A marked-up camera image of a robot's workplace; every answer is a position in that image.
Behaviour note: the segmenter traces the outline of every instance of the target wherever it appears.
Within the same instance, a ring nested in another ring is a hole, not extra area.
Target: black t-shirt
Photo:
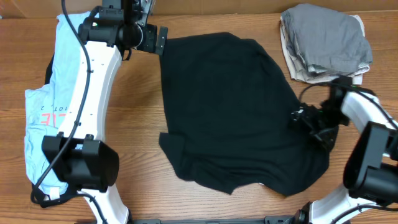
[[[327,170],[329,152],[291,125],[300,103],[255,40],[170,39],[160,64],[169,133],[159,144],[179,178],[228,194],[263,183],[288,196]]]

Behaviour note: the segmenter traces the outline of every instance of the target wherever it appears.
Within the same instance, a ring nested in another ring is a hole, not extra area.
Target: light blue t-shirt
[[[78,30],[79,25],[89,12],[72,14],[69,18]],[[79,71],[80,45],[73,34],[64,15],[57,17],[55,54],[50,83],[38,90],[25,91],[26,134],[25,163],[26,174],[32,183],[36,183],[44,170],[49,166],[43,150],[42,141],[45,135],[56,136],[72,99],[75,82]],[[59,187],[64,194],[68,184],[58,180],[51,170],[46,176],[40,190],[50,193],[51,187]]]

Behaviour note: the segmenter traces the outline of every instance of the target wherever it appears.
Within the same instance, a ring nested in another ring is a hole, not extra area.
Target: clothing pile
[[[299,4],[280,20],[282,50],[293,79],[320,83],[346,75],[362,84],[373,56],[359,16]]]

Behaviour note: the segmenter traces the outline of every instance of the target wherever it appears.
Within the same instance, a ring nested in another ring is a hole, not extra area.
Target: gray folded shirt
[[[358,21],[342,12],[299,4],[282,13],[290,44],[307,70],[357,72],[373,62],[369,42]]]

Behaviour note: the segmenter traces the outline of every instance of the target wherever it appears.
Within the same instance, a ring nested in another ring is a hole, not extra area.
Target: wooden table
[[[398,115],[398,11],[358,12],[373,49],[374,64],[363,87],[371,88],[383,106]],[[220,16],[155,16],[152,24],[167,26],[169,38],[230,32],[257,40],[282,68],[294,92],[307,85],[293,81],[282,55],[280,14]],[[24,90],[43,85],[54,51],[56,19],[0,20],[0,223],[73,223],[94,216],[82,198],[57,207],[30,202],[25,174]],[[307,103],[327,98],[327,88],[314,88]],[[358,132],[342,127],[330,157],[330,168],[306,191],[283,197],[259,184],[240,187],[232,195],[180,180],[158,145],[167,131],[157,55],[133,52],[116,76],[106,118],[107,143],[119,153],[117,180],[124,204],[134,218],[183,220],[193,218],[263,218],[293,215],[308,201],[318,200],[339,186]],[[366,212],[353,223],[394,223],[398,213]]]

